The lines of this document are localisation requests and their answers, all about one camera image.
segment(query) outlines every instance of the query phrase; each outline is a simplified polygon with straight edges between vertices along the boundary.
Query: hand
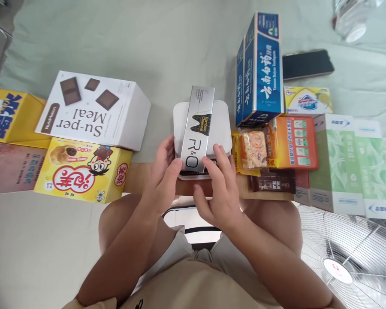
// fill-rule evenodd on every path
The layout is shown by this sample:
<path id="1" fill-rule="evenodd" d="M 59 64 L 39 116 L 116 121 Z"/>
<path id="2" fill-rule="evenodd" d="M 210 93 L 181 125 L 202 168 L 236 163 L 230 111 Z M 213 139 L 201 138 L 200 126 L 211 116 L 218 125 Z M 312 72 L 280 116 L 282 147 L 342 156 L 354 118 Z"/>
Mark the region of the hand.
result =
<path id="1" fill-rule="evenodd" d="M 227 158 L 223 146 L 215 144 L 214 154 L 217 165 L 208 157 L 203 157 L 202 162 L 211 177 L 213 199 L 207 201 L 200 185 L 194 185 L 193 198 L 199 215 L 211 225 L 222 231 L 229 230 L 238 225 L 243 218 L 239 206 L 239 190 L 236 185 L 236 167 L 233 156 Z"/>
<path id="2" fill-rule="evenodd" d="M 176 180 L 182 161 L 175 159 L 175 137 L 166 138 L 157 149 L 150 179 L 140 204 L 162 215 L 171 206 L 176 194 Z"/>

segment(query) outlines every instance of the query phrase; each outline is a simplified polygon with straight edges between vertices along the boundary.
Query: person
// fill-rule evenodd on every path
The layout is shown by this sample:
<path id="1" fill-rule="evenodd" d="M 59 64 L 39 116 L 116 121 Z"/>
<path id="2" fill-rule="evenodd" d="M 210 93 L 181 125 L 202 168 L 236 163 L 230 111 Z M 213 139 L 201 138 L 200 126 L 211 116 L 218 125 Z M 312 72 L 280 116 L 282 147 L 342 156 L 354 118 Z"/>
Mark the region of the person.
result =
<path id="1" fill-rule="evenodd" d="M 213 198 L 200 185 L 200 216 L 223 232 L 211 251 L 194 252 L 184 227 L 170 228 L 182 161 L 164 140 L 144 193 L 109 204 L 100 216 L 101 257 L 65 309 L 344 308 L 301 259 L 299 212 L 289 201 L 242 201 L 235 165 L 222 146 L 204 157 Z"/>

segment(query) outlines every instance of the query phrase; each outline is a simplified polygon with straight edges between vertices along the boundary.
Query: white fan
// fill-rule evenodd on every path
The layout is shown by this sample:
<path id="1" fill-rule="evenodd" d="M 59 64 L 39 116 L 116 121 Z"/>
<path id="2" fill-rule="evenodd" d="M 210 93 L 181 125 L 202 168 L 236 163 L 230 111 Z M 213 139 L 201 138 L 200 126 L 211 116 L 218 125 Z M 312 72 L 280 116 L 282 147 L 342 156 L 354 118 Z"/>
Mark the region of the white fan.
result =
<path id="1" fill-rule="evenodd" d="M 347 308 L 386 308 L 386 222 L 299 206 L 302 260 Z"/>

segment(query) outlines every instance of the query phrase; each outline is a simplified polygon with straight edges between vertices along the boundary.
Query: leg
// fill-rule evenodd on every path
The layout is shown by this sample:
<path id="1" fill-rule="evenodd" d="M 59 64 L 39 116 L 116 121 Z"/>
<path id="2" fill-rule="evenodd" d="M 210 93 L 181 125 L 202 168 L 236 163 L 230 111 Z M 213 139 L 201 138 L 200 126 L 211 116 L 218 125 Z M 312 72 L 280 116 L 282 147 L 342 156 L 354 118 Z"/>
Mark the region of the leg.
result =
<path id="1" fill-rule="evenodd" d="M 240 200 L 243 212 L 298 256 L 302 253 L 302 224 L 299 211 L 290 201 Z"/>
<path id="2" fill-rule="evenodd" d="M 120 200 L 110 203 L 102 212 L 99 221 L 99 243 L 102 254 L 126 225 L 140 198 L 140 195 L 128 194 Z M 175 235 L 176 231 L 169 228 L 160 217 L 145 271 L 150 269 L 159 260 L 172 243 Z"/>

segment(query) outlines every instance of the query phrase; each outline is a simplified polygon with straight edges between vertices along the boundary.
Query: silver toothpaste box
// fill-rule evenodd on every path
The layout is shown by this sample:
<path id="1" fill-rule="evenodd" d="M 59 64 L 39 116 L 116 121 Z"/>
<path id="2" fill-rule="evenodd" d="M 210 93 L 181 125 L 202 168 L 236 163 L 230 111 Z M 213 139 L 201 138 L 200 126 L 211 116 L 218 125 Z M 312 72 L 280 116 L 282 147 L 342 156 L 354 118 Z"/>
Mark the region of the silver toothpaste box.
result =
<path id="1" fill-rule="evenodd" d="M 205 166 L 215 88 L 193 86 L 180 159 L 183 169 L 202 173 Z"/>

